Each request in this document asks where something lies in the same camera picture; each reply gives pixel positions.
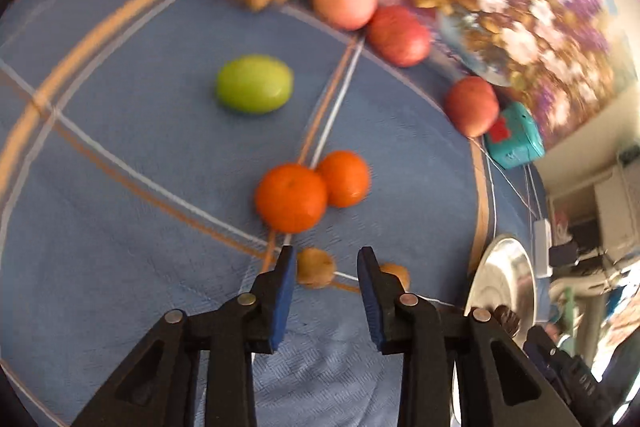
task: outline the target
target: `green object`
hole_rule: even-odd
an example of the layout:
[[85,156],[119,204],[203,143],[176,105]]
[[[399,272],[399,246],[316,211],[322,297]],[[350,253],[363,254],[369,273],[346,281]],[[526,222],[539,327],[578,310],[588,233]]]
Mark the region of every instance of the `green object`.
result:
[[267,55],[245,55],[218,73],[216,96],[231,109],[264,114],[282,107],[293,92],[293,71]]
[[538,126],[520,102],[502,111],[485,137],[491,158],[504,169],[530,163],[545,154]]

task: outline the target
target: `blue gripper pad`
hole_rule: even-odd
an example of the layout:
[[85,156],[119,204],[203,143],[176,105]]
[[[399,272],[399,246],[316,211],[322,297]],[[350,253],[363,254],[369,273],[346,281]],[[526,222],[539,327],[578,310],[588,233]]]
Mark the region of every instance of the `blue gripper pad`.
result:
[[291,298],[293,296],[293,288],[296,285],[296,256],[293,254],[292,247],[282,248],[273,270],[282,270],[282,279],[273,306],[273,322],[270,337],[271,346],[273,346],[273,350],[275,351],[284,338]]
[[369,334],[371,340],[378,350],[382,350],[382,344],[385,341],[382,325],[382,310],[376,297],[373,287],[371,270],[380,272],[380,266],[370,247],[361,248],[358,252],[358,281],[360,284],[360,293],[362,295],[362,303],[364,311],[367,314],[367,323],[369,324]]

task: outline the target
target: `wall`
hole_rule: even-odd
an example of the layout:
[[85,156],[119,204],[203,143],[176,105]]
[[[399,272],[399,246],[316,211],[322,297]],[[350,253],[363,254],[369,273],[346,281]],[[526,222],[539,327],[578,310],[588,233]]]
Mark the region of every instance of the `wall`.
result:
[[[636,70],[640,65],[640,0],[615,0]],[[638,84],[536,162],[547,193],[558,192],[615,162],[616,152],[640,136]]]

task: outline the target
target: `green fruit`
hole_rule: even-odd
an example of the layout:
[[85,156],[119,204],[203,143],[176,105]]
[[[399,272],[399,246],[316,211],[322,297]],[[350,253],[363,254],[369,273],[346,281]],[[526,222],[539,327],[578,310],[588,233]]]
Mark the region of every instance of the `green fruit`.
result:
[[216,95],[226,107],[264,114],[282,107],[293,92],[293,71],[267,55],[245,55],[218,73]]

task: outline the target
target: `metal plate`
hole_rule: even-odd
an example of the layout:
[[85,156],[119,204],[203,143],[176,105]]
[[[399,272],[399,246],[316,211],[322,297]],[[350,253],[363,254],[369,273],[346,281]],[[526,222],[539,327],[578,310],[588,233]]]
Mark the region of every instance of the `metal plate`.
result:
[[499,235],[484,252],[471,283],[465,315],[472,308],[493,311],[501,304],[520,316],[520,331],[514,341],[522,347],[536,320],[536,279],[527,252],[511,235]]

